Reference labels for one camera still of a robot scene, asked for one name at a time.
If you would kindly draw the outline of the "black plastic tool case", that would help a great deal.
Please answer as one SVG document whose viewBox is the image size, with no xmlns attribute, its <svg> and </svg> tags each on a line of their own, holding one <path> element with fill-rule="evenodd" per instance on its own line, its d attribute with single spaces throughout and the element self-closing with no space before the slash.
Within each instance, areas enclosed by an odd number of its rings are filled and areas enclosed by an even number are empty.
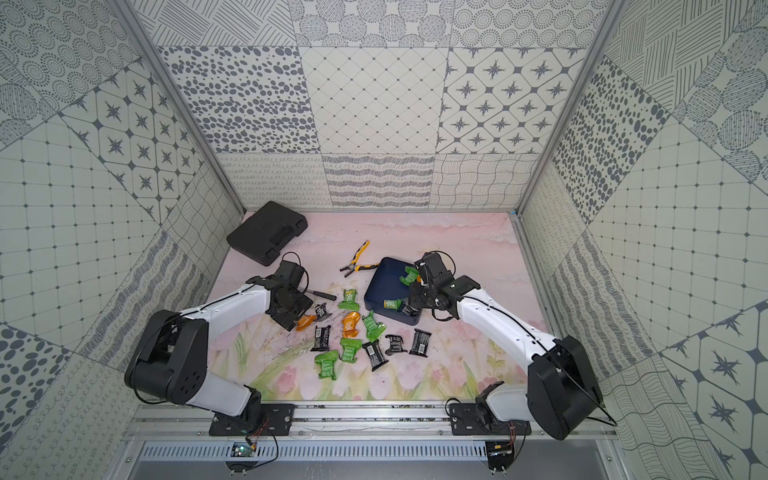
<svg viewBox="0 0 768 480">
<path fill-rule="evenodd" d="M 282 249 L 308 227 L 304 215 L 268 201 L 227 236 L 229 246 L 263 266 L 278 259 Z"/>
</svg>

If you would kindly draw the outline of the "orange snack packet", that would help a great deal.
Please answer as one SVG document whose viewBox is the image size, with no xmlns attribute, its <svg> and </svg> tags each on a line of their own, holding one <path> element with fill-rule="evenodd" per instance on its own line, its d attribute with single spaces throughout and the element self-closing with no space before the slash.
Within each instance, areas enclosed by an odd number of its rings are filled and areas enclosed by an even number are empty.
<svg viewBox="0 0 768 480">
<path fill-rule="evenodd" d="M 357 325 L 361 320 L 361 315 L 357 311 L 348 312 L 342 319 L 342 337 L 344 339 L 356 338 L 358 336 Z"/>
<path fill-rule="evenodd" d="M 302 332 L 311 326 L 317 320 L 316 315 L 304 315 L 302 316 L 296 325 L 296 331 Z"/>
</svg>

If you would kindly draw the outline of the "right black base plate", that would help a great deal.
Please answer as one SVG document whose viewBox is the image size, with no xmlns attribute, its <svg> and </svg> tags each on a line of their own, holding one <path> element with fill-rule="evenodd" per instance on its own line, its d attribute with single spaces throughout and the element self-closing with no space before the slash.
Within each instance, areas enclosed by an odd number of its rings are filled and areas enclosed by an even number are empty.
<svg viewBox="0 0 768 480">
<path fill-rule="evenodd" d="M 529 435 L 532 433 L 528 421 L 499 421 L 491 418 L 490 412 L 474 403 L 450 401 L 444 405 L 451 424 L 453 436 Z"/>
</svg>

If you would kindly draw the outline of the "tiny black cookie packet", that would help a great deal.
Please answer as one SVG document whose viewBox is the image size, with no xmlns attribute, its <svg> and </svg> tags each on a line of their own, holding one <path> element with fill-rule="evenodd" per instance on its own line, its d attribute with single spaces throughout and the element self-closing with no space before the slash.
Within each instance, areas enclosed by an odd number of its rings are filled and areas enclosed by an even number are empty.
<svg viewBox="0 0 768 480">
<path fill-rule="evenodd" d="M 322 322 L 331 316 L 326 303 L 315 306 L 315 316 L 318 322 Z"/>
</svg>

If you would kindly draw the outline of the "white vent grille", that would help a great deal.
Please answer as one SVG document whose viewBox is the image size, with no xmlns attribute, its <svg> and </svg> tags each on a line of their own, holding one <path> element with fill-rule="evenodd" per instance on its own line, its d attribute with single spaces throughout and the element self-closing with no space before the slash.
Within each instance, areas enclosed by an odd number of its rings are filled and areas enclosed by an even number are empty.
<svg viewBox="0 0 768 480">
<path fill-rule="evenodd" d="M 231 457 L 234 441 L 147 442 L 139 458 L 143 461 L 225 461 Z M 353 442 L 288 440 L 264 442 L 247 461 L 335 461 L 335 460 L 446 460 L 469 461 L 486 458 L 485 443 L 473 440 Z"/>
</svg>

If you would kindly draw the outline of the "aluminium mounting rail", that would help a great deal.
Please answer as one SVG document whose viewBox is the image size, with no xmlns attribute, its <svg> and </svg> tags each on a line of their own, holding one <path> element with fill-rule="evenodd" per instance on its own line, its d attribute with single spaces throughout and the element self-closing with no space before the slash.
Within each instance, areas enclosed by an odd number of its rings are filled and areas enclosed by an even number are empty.
<svg viewBox="0 0 768 480">
<path fill-rule="evenodd" d="M 472 408 L 469 401 L 296 401 L 294 410 L 272 418 L 263 435 L 283 440 L 438 440 L 455 438 L 453 429 L 472 416 L 450 412 Z M 204 441 L 214 414 L 187 406 L 141 406 L 129 422 L 128 441 Z"/>
</svg>

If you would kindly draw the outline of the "green circuit board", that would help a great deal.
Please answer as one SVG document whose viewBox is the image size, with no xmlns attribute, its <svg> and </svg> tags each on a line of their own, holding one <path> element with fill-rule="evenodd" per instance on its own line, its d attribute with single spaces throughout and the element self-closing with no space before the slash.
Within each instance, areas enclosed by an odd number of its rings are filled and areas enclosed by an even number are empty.
<svg viewBox="0 0 768 480">
<path fill-rule="evenodd" d="M 232 458 L 250 458 L 253 454 L 253 448 L 246 443 L 235 443 L 231 449 Z"/>
</svg>

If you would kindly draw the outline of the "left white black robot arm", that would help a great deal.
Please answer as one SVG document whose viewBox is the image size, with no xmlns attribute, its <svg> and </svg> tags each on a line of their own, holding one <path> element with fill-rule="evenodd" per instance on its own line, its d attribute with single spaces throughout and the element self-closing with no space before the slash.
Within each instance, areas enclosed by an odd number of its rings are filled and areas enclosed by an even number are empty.
<svg viewBox="0 0 768 480">
<path fill-rule="evenodd" d="M 235 291 L 182 311 L 153 314 L 138 341 L 124 382 L 145 404 L 172 403 L 214 412 L 243 429 L 261 423 L 261 394 L 208 367 L 210 344 L 253 316 L 265 314 L 291 329 L 313 305 L 309 274 L 299 263 L 280 262 L 266 277 L 254 276 Z"/>
</svg>

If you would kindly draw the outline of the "right black controller box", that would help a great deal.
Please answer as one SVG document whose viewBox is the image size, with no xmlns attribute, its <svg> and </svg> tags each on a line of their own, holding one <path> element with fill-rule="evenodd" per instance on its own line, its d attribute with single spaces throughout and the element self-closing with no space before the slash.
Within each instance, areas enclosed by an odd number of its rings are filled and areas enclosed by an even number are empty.
<svg viewBox="0 0 768 480">
<path fill-rule="evenodd" d="M 499 472 L 505 474 L 516 458 L 516 450 L 513 443 L 486 442 L 485 450 L 488 469 L 492 474 Z"/>
</svg>

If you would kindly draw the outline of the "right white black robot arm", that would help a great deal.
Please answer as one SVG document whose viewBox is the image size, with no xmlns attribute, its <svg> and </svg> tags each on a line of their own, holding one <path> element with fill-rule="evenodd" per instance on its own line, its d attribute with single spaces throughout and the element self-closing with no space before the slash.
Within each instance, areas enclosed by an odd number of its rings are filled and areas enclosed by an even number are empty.
<svg viewBox="0 0 768 480">
<path fill-rule="evenodd" d="M 519 319 L 475 280 L 454 277 L 436 251 L 425 253 L 415 268 L 410 307 L 447 312 L 490 338 L 527 370 L 525 387 L 496 382 L 476 397 L 484 426 L 533 421 L 550 437 L 563 440 L 603 406 L 595 371 L 576 338 L 558 339 Z"/>
</svg>

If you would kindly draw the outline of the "green snack packet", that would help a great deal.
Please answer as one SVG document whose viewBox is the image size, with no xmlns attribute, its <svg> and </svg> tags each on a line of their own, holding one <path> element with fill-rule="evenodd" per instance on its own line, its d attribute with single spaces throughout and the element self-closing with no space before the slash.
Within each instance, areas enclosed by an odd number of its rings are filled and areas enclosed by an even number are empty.
<svg viewBox="0 0 768 480">
<path fill-rule="evenodd" d="M 420 278 L 419 271 L 412 266 L 406 266 L 404 268 L 404 275 L 399 277 L 399 281 L 406 285 L 410 286 L 412 283 L 416 282 Z"/>
<path fill-rule="evenodd" d="M 392 311 L 400 311 L 403 307 L 403 299 L 386 299 L 383 301 L 383 307 Z"/>
<path fill-rule="evenodd" d="M 342 310 L 358 312 L 360 310 L 360 305 L 357 302 L 357 295 L 358 292 L 356 289 L 345 289 L 338 307 Z"/>
<path fill-rule="evenodd" d="M 340 354 L 339 359 L 342 362 L 354 364 L 357 359 L 356 355 L 357 352 L 362 348 L 363 342 L 359 339 L 355 338 L 342 338 L 340 340 L 340 346 L 342 347 L 342 352 Z"/>
<path fill-rule="evenodd" d="M 337 351 L 327 351 L 317 355 L 314 359 L 314 363 L 319 368 L 318 377 L 320 379 L 331 379 L 335 381 L 337 379 L 335 363 L 339 359 Z"/>
<path fill-rule="evenodd" d="M 386 331 L 386 325 L 378 322 L 373 311 L 369 311 L 362 322 L 366 329 L 366 338 L 369 342 L 378 340 Z"/>
</svg>

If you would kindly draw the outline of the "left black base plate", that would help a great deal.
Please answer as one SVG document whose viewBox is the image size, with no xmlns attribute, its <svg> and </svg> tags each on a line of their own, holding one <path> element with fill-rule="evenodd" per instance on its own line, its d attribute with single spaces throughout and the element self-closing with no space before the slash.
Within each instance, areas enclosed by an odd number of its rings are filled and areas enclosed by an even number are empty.
<svg viewBox="0 0 768 480">
<path fill-rule="evenodd" d="M 261 403 L 247 406 L 241 415 L 235 417 L 215 412 L 209 435 L 245 437 L 261 431 L 277 437 L 288 436 L 295 410 L 295 404 Z"/>
</svg>

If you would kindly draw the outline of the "dark blue storage box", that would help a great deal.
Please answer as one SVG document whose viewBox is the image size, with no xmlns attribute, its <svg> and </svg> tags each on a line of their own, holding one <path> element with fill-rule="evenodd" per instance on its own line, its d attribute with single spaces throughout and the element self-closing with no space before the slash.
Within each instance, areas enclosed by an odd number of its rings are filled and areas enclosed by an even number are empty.
<svg viewBox="0 0 768 480">
<path fill-rule="evenodd" d="M 364 294 L 365 307 L 375 314 L 400 322 L 408 326 L 416 326 L 421 317 L 421 311 L 414 315 L 403 311 L 387 309 L 385 300 L 403 300 L 408 298 L 409 287 L 403 284 L 399 278 L 406 275 L 406 268 L 411 264 L 391 257 L 384 257 L 371 278 Z"/>
</svg>

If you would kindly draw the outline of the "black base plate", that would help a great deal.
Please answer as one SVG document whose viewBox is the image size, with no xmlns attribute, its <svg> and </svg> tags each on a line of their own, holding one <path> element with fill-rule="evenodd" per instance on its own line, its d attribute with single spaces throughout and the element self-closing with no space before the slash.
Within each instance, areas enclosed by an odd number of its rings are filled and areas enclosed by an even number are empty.
<svg viewBox="0 0 768 480">
<path fill-rule="evenodd" d="M 215 412 L 209 435 L 245 437 L 261 431 L 277 437 L 288 436 L 295 410 L 295 404 L 261 403 L 247 406 L 241 415 L 235 417 Z"/>
<path fill-rule="evenodd" d="M 444 405 L 451 424 L 453 436 L 529 435 L 532 433 L 528 421 L 499 421 L 491 418 L 490 412 L 474 403 L 450 401 Z"/>
</svg>

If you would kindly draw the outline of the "small black cookie packet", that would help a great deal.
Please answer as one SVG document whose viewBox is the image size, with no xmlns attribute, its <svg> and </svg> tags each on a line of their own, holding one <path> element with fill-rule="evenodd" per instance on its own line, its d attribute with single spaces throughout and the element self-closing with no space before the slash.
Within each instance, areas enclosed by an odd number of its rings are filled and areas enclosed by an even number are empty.
<svg viewBox="0 0 768 480">
<path fill-rule="evenodd" d="M 404 338 L 401 335 L 388 334 L 385 336 L 389 342 L 388 348 L 385 350 L 387 356 L 393 356 L 395 354 L 406 353 L 407 350 L 404 347 Z"/>
</svg>

